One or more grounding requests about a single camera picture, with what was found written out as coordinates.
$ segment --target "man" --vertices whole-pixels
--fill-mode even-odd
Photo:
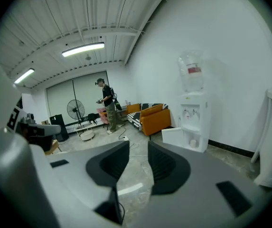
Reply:
[[[124,122],[122,122],[115,109],[115,104],[113,102],[112,92],[111,88],[104,83],[104,79],[99,78],[97,80],[97,84],[99,87],[103,87],[103,100],[101,103],[104,103],[104,106],[106,108],[107,112],[107,119],[109,121],[110,129],[107,131],[108,134],[112,134],[116,131],[116,125],[118,124],[118,127],[121,127],[124,125]]]

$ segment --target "pedestal fan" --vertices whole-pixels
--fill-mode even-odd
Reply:
[[[81,119],[85,114],[81,101],[71,100],[67,105],[67,113],[71,118],[78,120],[79,125],[81,125]]]

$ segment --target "ceiling light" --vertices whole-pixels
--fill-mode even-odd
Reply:
[[[21,77],[19,77],[16,81],[14,81],[15,84],[18,84],[21,82],[24,78],[32,74],[35,70],[33,68],[30,68],[26,73],[24,73]]]
[[[95,50],[95,49],[100,49],[100,48],[104,48],[104,42],[92,43],[92,44],[72,48],[72,49],[62,52],[62,55],[67,57],[67,56],[70,56],[70,55],[73,55],[73,54],[76,54],[79,52]]]

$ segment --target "white wall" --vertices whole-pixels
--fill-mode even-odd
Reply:
[[[167,103],[178,125],[182,94],[177,59],[205,52],[205,89],[212,94],[210,139],[254,151],[272,87],[272,35],[247,0],[169,0],[156,14],[128,63],[143,103]]]
[[[74,74],[72,78],[92,74],[96,72],[107,72],[109,85],[118,95],[118,101],[121,106],[126,105],[125,100],[135,104],[139,102],[136,97],[136,90],[131,82],[131,76],[125,66],[110,66],[104,67],[101,65],[89,66],[87,70],[83,70],[79,74]],[[22,94],[23,110],[34,114],[37,123],[47,120],[50,117],[50,112],[47,104],[46,89],[40,88],[33,90],[33,93]]]
[[[22,94],[22,102],[23,110],[26,113],[32,113],[36,123],[41,124],[42,121],[49,121],[46,105],[46,90],[41,90],[33,94]]]

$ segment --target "floor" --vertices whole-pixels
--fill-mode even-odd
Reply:
[[[119,202],[125,208],[124,227],[128,227],[133,220],[141,213],[150,197],[150,190],[153,185],[153,176],[147,158],[147,141],[149,138],[126,123],[126,132],[121,136],[127,136],[130,140],[130,160],[122,176],[117,183]],[[108,135],[106,128],[93,129],[95,137],[83,142],[77,134],[71,135],[68,140],[60,143],[62,151],[78,151],[93,148],[96,146],[112,143],[118,140],[125,129],[119,128],[116,132]],[[153,141],[162,141],[161,133],[152,135]],[[255,179],[259,174],[259,162],[251,164],[250,158],[219,149],[209,145],[206,151],[208,154],[221,159],[229,166],[236,169],[243,176]]]

